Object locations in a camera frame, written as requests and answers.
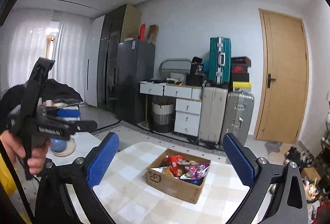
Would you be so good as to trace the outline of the person's left hand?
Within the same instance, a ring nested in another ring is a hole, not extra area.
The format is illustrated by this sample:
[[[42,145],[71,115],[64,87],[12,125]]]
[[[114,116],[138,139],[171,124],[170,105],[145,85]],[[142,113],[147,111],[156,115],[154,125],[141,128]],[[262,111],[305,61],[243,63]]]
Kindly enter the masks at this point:
[[[17,157],[25,157],[25,150],[22,142],[7,130],[1,134],[1,142],[7,152],[9,159],[11,160],[13,167],[16,167]],[[37,175],[42,171],[46,159],[46,154],[50,145],[51,142],[46,140],[42,146],[32,149],[31,157],[27,160],[29,172],[32,175]]]

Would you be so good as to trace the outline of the yellow sleeve forearm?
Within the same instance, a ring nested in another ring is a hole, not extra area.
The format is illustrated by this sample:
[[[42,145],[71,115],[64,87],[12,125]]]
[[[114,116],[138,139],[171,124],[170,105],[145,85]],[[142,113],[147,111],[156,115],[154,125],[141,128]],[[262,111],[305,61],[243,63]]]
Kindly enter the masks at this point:
[[[8,131],[4,131],[1,134],[1,142],[4,146],[4,148],[6,149],[6,152],[9,156],[11,162],[13,163],[15,171],[17,171],[16,154],[12,148],[12,143],[15,142],[15,140],[13,139],[13,136]],[[16,188],[15,182],[11,176],[11,173],[10,173],[9,169],[7,168],[2,156],[1,156],[0,174],[1,174],[1,183],[3,185],[3,188],[6,191],[6,194],[10,197],[16,191],[17,188]]]

